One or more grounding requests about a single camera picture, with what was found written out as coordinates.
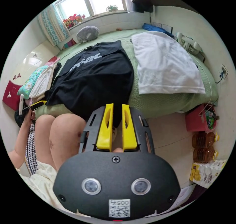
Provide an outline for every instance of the white towel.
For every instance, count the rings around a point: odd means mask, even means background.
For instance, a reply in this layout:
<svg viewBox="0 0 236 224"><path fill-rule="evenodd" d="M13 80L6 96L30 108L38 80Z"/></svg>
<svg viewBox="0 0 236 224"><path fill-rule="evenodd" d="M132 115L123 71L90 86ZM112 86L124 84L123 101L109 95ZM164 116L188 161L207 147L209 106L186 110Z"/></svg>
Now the white towel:
<svg viewBox="0 0 236 224"><path fill-rule="evenodd" d="M50 80L51 74L53 70L53 65L47 67L41 75L38 77L33 89L31 90L29 97L30 98L36 98L40 95L42 95L46 90L48 86L48 82Z"/></svg>
<svg viewBox="0 0 236 224"><path fill-rule="evenodd" d="M205 94L201 74L186 50L167 34L132 36L138 61L139 94Z"/></svg>

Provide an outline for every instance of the qr code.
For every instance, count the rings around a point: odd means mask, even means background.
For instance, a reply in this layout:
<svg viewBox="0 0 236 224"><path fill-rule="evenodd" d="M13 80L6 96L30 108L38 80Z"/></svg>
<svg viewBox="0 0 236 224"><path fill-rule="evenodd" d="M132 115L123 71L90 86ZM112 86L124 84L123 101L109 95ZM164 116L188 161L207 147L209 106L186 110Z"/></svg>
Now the qr code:
<svg viewBox="0 0 236 224"><path fill-rule="evenodd" d="M109 207L109 217L130 217L130 205L115 205Z"/></svg>

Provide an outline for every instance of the hand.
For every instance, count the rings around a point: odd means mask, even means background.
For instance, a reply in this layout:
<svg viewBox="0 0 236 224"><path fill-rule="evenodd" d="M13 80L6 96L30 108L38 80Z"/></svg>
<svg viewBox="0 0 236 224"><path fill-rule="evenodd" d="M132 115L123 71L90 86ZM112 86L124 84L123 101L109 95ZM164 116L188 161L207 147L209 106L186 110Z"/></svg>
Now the hand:
<svg viewBox="0 0 236 224"><path fill-rule="evenodd" d="M28 113L25 115L24 124L30 126L32 124L32 120L35 120L35 111L29 109Z"/></svg>

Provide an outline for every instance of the small fan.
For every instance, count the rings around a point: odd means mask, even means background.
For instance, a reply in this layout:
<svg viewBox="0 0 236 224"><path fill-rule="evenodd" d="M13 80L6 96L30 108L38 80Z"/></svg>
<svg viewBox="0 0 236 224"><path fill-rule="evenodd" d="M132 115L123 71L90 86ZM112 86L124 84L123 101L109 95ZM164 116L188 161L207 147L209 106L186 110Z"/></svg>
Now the small fan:
<svg viewBox="0 0 236 224"><path fill-rule="evenodd" d="M110 5L106 8L107 13L114 13L116 11L118 11L118 7L116 5Z"/></svg>

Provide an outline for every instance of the curtain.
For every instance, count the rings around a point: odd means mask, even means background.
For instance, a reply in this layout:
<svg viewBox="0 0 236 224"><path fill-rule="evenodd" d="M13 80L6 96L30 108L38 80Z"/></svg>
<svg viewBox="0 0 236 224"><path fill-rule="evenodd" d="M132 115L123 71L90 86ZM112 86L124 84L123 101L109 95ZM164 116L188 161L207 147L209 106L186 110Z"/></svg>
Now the curtain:
<svg viewBox="0 0 236 224"><path fill-rule="evenodd" d="M58 45L70 37L70 32L65 26L56 5L53 3L45 8L38 16L40 26L52 46Z"/></svg>

